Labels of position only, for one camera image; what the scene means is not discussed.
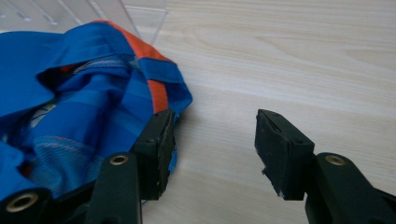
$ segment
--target clear plastic container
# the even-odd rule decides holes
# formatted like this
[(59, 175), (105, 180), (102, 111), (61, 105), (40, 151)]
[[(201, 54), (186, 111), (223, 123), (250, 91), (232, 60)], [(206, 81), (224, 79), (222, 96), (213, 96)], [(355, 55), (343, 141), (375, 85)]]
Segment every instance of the clear plastic container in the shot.
[(105, 19), (153, 44), (165, 16), (165, 0), (0, 0), (3, 31), (63, 33)]

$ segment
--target tabletop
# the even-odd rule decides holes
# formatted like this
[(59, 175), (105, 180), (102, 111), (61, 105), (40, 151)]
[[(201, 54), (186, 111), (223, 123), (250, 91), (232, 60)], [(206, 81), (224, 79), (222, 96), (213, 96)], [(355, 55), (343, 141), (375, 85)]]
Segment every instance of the tabletop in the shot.
[(307, 223), (262, 175), (259, 108), (282, 114), (396, 194), (396, 2), (169, 0), (155, 42), (193, 104), (178, 165), (145, 223)]

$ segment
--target blue garment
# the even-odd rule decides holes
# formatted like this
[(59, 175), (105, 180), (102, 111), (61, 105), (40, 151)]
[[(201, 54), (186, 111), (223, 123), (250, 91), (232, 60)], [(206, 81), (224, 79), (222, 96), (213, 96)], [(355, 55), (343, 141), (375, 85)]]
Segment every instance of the blue garment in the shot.
[(0, 200), (34, 187), (60, 196), (94, 180), (156, 112), (151, 80), (176, 115), (191, 103), (177, 65), (111, 22), (0, 34)]

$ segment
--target orange strap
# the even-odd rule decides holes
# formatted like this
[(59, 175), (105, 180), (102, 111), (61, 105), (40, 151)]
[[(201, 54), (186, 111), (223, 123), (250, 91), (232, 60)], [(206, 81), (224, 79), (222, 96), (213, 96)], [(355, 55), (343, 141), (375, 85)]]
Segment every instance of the orange strap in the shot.
[[(98, 21), (106, 22), (112, 27), (114, 27), (116, 30), (120, 31), (125, 37), (128, 44), (134, 50), (134, 53), (136, 54), (136, 57), (138, 59), (150, 58), (150, 59), (171, 62), (169, 59), (163, 57), (161, 53), (158, 50), (154, 49), (151, 45), (147, 44), (146, 42), (139, 39), (135, 35), (132, 35), (131, 33), (122, 29), (114, 22), (104, 21), (104, 20), (98, 20)], [(168, 95), (166, 93), (166, 88), (164, 83), (157, 80), (148, 80), (148, 87), (151, 92), (151, 99), (152, 99), (154, 113), (167, 109)]]

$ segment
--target blue cloth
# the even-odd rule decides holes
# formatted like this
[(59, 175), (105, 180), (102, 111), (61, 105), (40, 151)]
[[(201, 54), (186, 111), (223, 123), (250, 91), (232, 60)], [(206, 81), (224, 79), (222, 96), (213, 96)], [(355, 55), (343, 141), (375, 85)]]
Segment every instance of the blue cloth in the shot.
[(0, 200), (34, 187), (60, 196), (94, 180), (153, 114), (148, 80), (164, 83), (176, 115), (191, 103), (175, 63), (137, 50), (100, 21), (0, 34)]

